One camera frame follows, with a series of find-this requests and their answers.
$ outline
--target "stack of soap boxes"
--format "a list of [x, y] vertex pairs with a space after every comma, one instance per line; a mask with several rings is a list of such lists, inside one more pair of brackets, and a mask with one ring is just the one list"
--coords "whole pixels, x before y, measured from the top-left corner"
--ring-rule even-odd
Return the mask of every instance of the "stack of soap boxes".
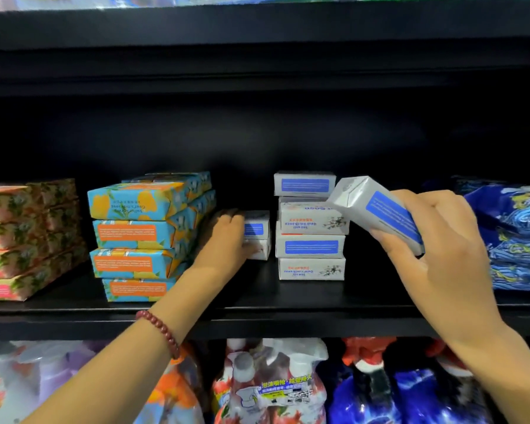
[[336, 176], [321, 172], [277, 172], [279, 214], [275, 256], [281, 280], [343, 280], [349, 220], [325, 202]]
[[202, 219], [216, 206], [209, 172], [150, 173], [88, 192], [94, 274], [109, 301], [160, 299], [188, 268]]
[[257, 244], [259, 251], [249, 257], [252, 260], [267, 260], [271, 252], [271, 228], [269, 212], [254, 210], [245, 212], [244, 241]]
[[73, 178], [0, 185], [0, 300], [23, 301], [82, 263]]

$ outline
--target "upper shelf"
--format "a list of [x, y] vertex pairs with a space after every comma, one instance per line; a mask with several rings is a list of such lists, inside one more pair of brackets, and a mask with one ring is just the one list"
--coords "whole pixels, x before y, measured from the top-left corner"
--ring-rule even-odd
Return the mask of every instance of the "upper shelf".
[[0, 13], [0, 50], [530, 37], [530, 0]]
[[[357, 229], [345, 247], [346, 281], [280, 281], [276, 259], [248, 261], [189, 334], [225, 337], [435, 335], [378, 244]], [[530, 335], [530, 294], [497, 293], [505, 321]], [[148, 307], [107, 302], [89, 264], [26, 302], [0, 302], [0, 340], [110, 339]]]

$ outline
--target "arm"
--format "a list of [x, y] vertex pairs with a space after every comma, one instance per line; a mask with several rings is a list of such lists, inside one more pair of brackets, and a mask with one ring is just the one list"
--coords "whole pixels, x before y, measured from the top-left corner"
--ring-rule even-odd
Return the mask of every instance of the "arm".
[[[219, 216], [205, 236], [209, 239], [192, 267], [151, 307], [151, 312], [169, 327], [179, 343], [254, 251], [243, 244], [242, 215]], [[164, 336], [150, 322], [139, 320], [23, 424], [132, 423], [169, 361]]]
[[426, 253], [413, 256], [394, 235], [372, 232], [410, 297], [495, 399], [511, 424], [530, 424], [530, 349], [501, 319], [487, 250], [466, 200], [449, 191], [396, 191]]

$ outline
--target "red beaded bracelet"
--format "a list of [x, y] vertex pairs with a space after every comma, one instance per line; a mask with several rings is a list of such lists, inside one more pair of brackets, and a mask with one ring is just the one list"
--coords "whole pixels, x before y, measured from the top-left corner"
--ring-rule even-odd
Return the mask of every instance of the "red beaded bracelet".
[[177, 341], [175, 340], [175, 337], [170, 332], [169, 328], [165, 323], [163, 323], [159, 318], [157, 318], [155, 315], [147, 311], [146, 309], [138, 311], [135, 315], [135, 319], [139, 320], [140, 318], [144, 318], [145, 320], [149, 321], [151, 324], [153, 324], [156, 328], [158, 328], [163, 336], [165, 336], [165, 339], [167, 339], [167, 343], [169, 344], [169, 351], [170, 355], [174, 360], [178, 360], [178, 358], [181, 356], [180, 352], [178, 350]]

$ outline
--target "blue label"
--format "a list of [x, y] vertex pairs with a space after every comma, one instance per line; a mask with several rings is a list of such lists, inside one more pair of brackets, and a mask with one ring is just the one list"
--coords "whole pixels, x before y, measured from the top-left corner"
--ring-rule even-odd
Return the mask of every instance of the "blue label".
[[329, 192], [330, 181], [326, 178], [282, 178], [283, 192], [318, 193]]
[[419, 244], [423, 243], [420, 232], [418, 232], [418, 228], [414, 224], [414, 220], [412, 220], [408, 210], [392, 199], [387, 198], [383, 193], [375, 192], [365, 209], [410, 239]]
[[244, 236], [262, 235], [263, 223], [246, 223], [244, 229]]
[[285, 254], [337, 254], [337, 241], [287, 241]]

